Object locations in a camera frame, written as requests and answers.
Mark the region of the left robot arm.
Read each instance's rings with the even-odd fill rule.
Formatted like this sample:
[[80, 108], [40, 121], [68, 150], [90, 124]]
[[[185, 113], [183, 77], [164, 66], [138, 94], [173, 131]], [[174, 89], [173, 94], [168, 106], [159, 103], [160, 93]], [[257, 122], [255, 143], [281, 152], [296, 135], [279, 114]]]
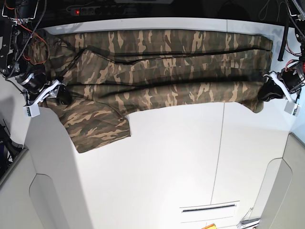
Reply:
[[[268, 102], [272, 99], [288, 100], [289, 103], [298, 104], [302, 87], [305, 86], [305, 2], [303, 0], [285, 0], [287, 11], [282, 43], [277, 60], [284, 60], [284, 53], [293, 56], [280, 72], [265, 74], [267, 82], [258, 94], [258, 100]], [[288, 44], [288, 31], [290, 23], [295, 29], [296, 40], [300, 43], [300, 51], [294, 52]]]

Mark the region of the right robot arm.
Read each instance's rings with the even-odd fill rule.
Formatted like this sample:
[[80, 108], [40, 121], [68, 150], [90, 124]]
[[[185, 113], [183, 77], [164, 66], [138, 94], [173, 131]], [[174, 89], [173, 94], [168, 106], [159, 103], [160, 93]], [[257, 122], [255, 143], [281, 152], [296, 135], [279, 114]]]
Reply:
[[66, 86], [46, 76], [44, 65], [50, 57], [50, 49], [36, 30], [46, 12], [47, 1], [43, 2], [40, 17], [34, 23], [39, 4], [38, 0], [4, 1], [0, 74], [24, 96], [27, 106], [39, 104], [46, 98], [70, 105], [72, 98]]

